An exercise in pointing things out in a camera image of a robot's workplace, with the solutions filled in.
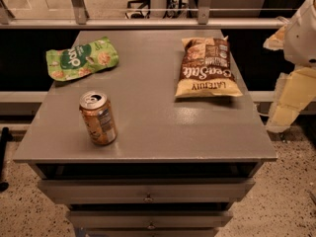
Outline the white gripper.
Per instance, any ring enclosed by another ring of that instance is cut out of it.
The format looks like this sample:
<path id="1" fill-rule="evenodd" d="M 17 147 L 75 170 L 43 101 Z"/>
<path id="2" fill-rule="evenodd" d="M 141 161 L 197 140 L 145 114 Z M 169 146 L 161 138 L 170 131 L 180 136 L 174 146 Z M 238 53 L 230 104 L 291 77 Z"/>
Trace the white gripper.
<path id="1" fill-rule="evenodd" d="M 284 58 L 296 66 L 276 80 L 274 100 L 266 129 L 281 133 L 289 129 L 301 111 L 316 98 L 316 11 L 313 3 L 301 6 L 290 19 L 263 44 L 269 50 L 283 50 Z"/>

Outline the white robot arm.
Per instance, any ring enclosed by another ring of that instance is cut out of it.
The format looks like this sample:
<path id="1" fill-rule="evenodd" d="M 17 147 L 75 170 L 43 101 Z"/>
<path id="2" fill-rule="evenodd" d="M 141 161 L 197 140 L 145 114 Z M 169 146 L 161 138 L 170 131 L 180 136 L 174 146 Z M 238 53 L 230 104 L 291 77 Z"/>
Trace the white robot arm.
<path id="1" fill-rule="evenodd" d="M 266 129 L 281 133 L 316 98 L 316 0 L 305 0 L 285 25 L 264 42 L 264 48 L 282 50 L 294 65 L 289 74 L 280 73 Z"/>

